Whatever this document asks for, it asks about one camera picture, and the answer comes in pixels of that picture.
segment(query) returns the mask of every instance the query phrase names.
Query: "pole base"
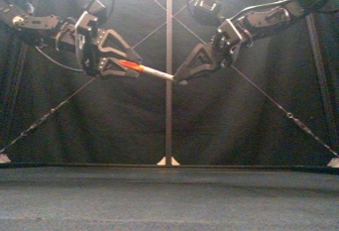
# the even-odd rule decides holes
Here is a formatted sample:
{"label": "pole base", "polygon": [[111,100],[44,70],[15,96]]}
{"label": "pole base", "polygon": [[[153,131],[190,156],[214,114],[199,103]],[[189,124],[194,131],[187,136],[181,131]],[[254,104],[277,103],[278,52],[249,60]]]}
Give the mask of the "pole base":
{"label": "pole base", "polygon": [[6,154],[0,154],[0,164],[8,164],[11,160]]}
{"label": "pole base", "polygon": [[339,158],[333,158],[330,164],[327,164],[327,167],[339,168]]}

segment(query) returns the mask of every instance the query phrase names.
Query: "metal pole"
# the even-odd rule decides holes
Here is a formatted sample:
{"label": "metal pole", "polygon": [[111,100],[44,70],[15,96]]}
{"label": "metal pole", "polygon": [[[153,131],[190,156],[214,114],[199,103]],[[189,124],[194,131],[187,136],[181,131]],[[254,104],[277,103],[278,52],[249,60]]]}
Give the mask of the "metal pole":
{"label": "metal pole", "polygon": [[[173,74],[173,0],[167,0],[167,67]],[[173,82],[166,81],[166,166],[173,166]]]}

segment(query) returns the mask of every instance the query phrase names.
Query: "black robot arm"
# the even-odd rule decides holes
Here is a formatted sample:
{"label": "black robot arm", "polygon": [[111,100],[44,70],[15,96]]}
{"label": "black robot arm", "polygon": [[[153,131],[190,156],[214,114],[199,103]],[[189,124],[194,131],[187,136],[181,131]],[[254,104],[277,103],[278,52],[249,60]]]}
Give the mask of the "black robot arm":
{"label": "black robot arm", "polygon": [[253,6],[231,19],[221,17],[221,4],[217,0],[197,0],[193,16],[203,25],[217,26],[218,30],[207,44],[199,44],[179,67],[174,81],[190,80],[210,74],[233,64],[243,46],[275,35],[293,26],[310,13],[317,12],[329,0],[279,0]]}

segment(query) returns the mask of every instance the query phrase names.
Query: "diagonal cable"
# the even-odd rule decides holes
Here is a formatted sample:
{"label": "diagonal cable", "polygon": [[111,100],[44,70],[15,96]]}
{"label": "diagonal cable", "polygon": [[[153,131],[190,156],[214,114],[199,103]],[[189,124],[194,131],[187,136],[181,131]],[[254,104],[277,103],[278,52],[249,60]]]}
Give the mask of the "diagonal cable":
{"label": "diagonal cable", "polygon": [[[162,5],[162,3],[158,0],[153,0],[159,6],[161,8],[167,12],[167,9],[165,8],[165,6]],[[202,43],[206,43],[203,41],[203,39],[198,36],[198,34],[186,26],[186,24],[177,18],[177,16],[181,14],[181,12],[187,8],[187,5],[183,6],[183,8],[173,15],[173,18],[178,21],[178,23],[187,29],[187,31],[199,39],[199,41]],[[167,22],[165,22],[146,37],[142,41],[139,41],[139,43],[133,47],[134,49],[157,33],[157,31],[167,24]]]}

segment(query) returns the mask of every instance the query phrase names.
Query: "black curtain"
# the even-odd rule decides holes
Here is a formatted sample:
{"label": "black curtain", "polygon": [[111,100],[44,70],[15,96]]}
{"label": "black curtain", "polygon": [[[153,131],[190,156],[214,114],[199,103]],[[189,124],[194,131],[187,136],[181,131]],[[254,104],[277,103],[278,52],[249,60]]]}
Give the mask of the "black curtain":
{"label": "black curtain", "polygon": [[[230,18],[246,7],[277,0],[221,1]],[[38,15],[78,18],[87,2],[40,0]],[[197,44],[211,39],[215,28],[191,18],[186,0],[173,3],[175,71]],[[166,8],[167,0],[115,0],[114,16],[102,26],[115,29],[143,63],[162,71],[167,60]],[[331,36],[331,57],[326,57],[331,59],[327,65],[337,103],[338,18],[323,17],[326,22],[330,17],[331,23],[322,24],[322,32],[337,33]],[[14,37],[3,25],[0,34],[6,101],[8,57],[18,50],[12,49]],[[59,53],[54,47],[44,51],[67,66],[79,67],[74,54]],[[32,47],[24,63],[8,139],[15,139],[91,80],[83,73],[56,66]],[[306,21],[242,49],[233,67],[186,86],[174,85],[173,97],[171,145],[182,165],[323,166],[333,158],[283,112],[291,112],[314,134],[331,142]],[[15,162],[154,165],[166,155],[166,99],[166,82],[146,74],[139,78],[97,79],[7,154]]]}

